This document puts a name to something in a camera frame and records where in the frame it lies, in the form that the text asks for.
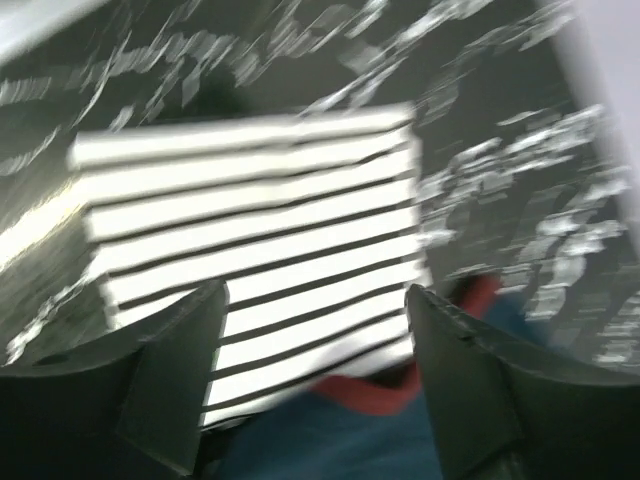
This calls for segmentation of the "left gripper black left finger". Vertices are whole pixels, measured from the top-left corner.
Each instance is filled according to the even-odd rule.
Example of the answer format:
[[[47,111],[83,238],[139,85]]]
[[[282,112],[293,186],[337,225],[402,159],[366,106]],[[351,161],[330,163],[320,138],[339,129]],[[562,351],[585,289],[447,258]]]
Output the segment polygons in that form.
[[[191,474],[227,301],[214,279],[113,333],[2,368],[2,474]]]

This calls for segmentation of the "black white striped tank top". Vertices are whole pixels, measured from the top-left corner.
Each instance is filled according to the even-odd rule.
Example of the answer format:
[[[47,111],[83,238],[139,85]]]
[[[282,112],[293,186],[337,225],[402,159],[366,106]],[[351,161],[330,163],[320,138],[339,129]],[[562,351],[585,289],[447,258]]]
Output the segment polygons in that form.
[[[424,277],[412,120],[396,104],[76,139],[68,164],[114,325],[227,286],[207,427],[410,355],[404,290]]]

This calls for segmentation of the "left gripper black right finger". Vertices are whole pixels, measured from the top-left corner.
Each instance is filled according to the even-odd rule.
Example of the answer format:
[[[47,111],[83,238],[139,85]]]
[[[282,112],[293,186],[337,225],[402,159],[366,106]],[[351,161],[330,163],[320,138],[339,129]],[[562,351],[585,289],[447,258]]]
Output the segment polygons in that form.
[[[421,285],[406,310],[444,478],[638,478],[638,376],[514,338]]]

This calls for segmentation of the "navy tank top red trim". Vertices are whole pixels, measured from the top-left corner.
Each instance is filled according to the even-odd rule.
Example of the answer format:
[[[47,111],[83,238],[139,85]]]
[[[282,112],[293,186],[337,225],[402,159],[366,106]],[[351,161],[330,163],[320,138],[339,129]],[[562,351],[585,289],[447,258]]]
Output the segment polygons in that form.
[[[330,375],[235,429],[204,479],[440,479],[428,389],[410,357]]]

